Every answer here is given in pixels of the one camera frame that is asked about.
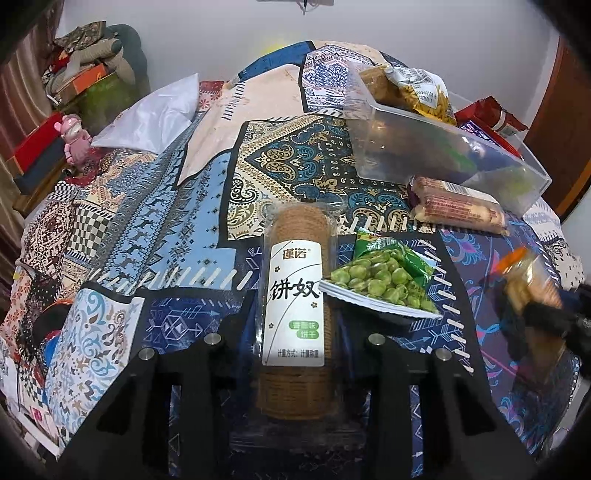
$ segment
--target curtain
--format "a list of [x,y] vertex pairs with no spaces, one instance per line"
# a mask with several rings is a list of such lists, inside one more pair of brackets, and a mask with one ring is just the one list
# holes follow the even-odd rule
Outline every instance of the curtain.
[[51,115],[41,75],[50,62],[62,7],[63,0],[52,4],[18,44],[10,60],[0,66],[0,312],[8,310],[23,229],[22,216],[12,208],[20,193],[6,160]]
[[0,155],[5,160],[51,115],[41,75],[49,65],[62,7],[59,0],[46,10],[0,67]]

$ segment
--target green pea snack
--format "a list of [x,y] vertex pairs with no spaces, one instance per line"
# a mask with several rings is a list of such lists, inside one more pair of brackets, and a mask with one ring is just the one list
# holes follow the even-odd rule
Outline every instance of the green pea snack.
[[[377,264],[385,263],[387,269],[394,273],[402,268],[408,280],[414,280],[417,285],[424,288],[433,275],[433,267],[428,265],[411,248],[399,242],[395,238],[381,236],[364,228],[357,231],[357,240],[353,250],[353,262],[351,265],[359,265],[355,262],[370,260],[373,269]],[[397,279],[392,278],[396,285],[406,283],[399,271]]]
[[388,242],[379,242],[379,239],[386,237],[367,231],[359,233],[355,244],[356,258],[334,270],[330,279],[322,280],[320,290],[381,312],[415,317],[441,316],[424,289],[433,268],[395,239],[388,238]]

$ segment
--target bed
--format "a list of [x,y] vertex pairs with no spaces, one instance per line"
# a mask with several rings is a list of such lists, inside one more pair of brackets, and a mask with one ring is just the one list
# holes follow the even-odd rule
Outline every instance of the bed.
[[[241,310],[258,288],[265,205],[304,198],[344,199],[342,262],[359,226],[406,232],[413,248],[439,261],[441,282],[430,296],[447,306],[443,320],[386,333],[413,351],[454,352],[488,383],[530,453],[539,453],[569,405],[579,360],[565,353],[544,391],[521,381],[522,346],[507,340],[512,326],[495,308],[490,272],[526,245],[543,256],[557,285],[570,288],[582,281],[580,261],[542,199],[523,219],[511,217],[509,237],[490,237],[417,225],[402,186],[360,179],[342,118],[348,61],[402,66],[374,48],[340,42],[273,52],[224,86],[202,82],[191,125],[162,154],[114,149],[92,182],[60,182],[27,219],[11,308],[0,325],[2,390],[55,453],[141,348],[185,349]],[[56,302],[72,304],[63,325],[37,322]],[[246,350],[253,331],[245,332]],[[420,407],[416,389],[410,394],[418,475]],[[245,397],[228,395],[225,415],[244,418]],[[175,428],[171,414],[169,471],[178,474]],[[258,448],[247,425],[237,429],[229,459],[235,477],[358,478],[362,420],[355,434],[342,436],[348,440],[309,452]]]

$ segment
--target red box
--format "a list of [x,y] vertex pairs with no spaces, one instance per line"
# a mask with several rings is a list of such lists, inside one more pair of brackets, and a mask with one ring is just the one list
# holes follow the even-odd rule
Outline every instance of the red box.
[[62,117],[63,114],[60,112],[49,116],[17,147],[12,157],[7,160],[8,170],[13,177],[25,173],[41,153],[59,137],[60,134],[53,125],[61,122]]

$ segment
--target white pillow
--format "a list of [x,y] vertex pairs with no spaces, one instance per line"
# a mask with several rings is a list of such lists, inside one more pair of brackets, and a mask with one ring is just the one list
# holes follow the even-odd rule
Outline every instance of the white pillow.
[[123,147],[160,154],[190,124],[199,102],[197,73],[137,101],[92,140],[93,147]]

